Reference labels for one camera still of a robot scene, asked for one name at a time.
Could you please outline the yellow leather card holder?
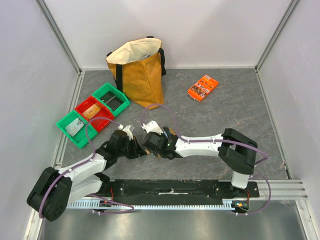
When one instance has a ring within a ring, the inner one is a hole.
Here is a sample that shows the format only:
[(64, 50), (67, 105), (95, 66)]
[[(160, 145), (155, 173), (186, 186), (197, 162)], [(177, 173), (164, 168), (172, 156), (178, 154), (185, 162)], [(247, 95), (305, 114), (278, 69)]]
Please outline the yellow leather card holder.
[(163, 127), (163, 134), (167, 137), (164, 152), (167, 155), (167, 159), (173, 160), (175, 158), (175, 145), (171, 146), (171, 144), (176, 142), (178, 137), (175, 136), (175, 132), (166, 125)]

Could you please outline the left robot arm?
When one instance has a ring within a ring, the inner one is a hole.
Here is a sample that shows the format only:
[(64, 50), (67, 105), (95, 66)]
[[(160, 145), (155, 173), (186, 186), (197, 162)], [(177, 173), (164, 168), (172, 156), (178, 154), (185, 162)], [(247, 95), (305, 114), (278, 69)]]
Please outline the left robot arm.
[(69, 204), (85, 196), (95, 193), (106, 196), (110, 192), (110, 179), (103, 171), (113, 166), (118, 158), (131, 160), (146, 154), (135, 136), (115, 130), (93, 155), (61, 169), (45, 168), (26, 203), (38, 212), (40, 218), (53, 222)]

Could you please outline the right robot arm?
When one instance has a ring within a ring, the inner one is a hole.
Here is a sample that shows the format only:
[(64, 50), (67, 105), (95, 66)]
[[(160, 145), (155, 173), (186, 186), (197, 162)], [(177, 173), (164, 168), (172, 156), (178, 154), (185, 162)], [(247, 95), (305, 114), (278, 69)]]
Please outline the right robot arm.
[(258, 144), (232, 128), (207, 137), (187, 137), (164, 130), (146, 130), (143, 146), (154, 156), (173, 160), (190, 156), (219, 157), (232, 169), (229, 191), (235, 197), (247, 191), (250, 175), (254, 172)]

